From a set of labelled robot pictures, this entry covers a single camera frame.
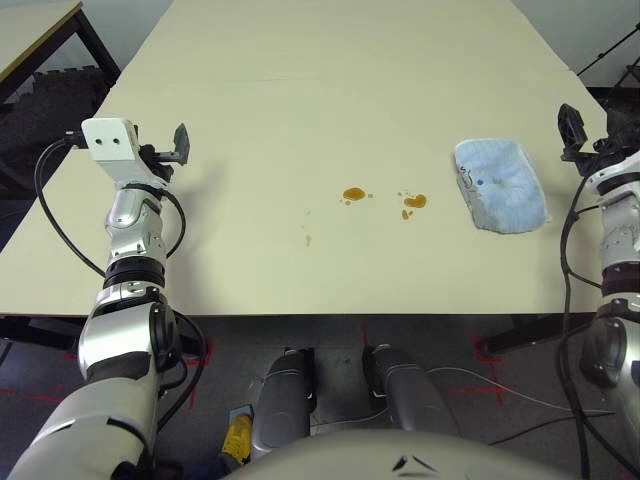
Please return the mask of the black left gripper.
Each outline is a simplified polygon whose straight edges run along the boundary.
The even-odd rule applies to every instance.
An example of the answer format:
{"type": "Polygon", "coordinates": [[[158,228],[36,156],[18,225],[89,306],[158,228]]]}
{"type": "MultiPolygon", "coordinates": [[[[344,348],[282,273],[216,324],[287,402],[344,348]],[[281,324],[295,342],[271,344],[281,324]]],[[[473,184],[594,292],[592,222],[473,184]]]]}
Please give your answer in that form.
{"type": "Polygon", "coordinates": [[[169,183],[174,174],[170,163],[186,165],[190,152],[190,140],[186,125],[180,123],[174,132],[174,152],[157,152],[151,144],[143,145],[138,153],[153,175],[169,183]]]}

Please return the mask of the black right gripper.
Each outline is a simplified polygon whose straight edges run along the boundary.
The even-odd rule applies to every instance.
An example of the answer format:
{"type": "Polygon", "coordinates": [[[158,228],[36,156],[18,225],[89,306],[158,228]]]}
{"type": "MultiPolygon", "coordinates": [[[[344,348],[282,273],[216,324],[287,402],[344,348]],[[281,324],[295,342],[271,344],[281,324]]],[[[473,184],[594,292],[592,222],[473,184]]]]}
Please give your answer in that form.
{"type": "Polygon", "coordinates": [[[569,104],[562,104],[557,116],[558,130],[564,144],[561,160],[573,163],[581,176],[593,173],[609,166],[616,158],[616,150],[604,140],[594,143],[594,153],[582,152],[587,141],[584,122],[580,112],[569,104]]]}

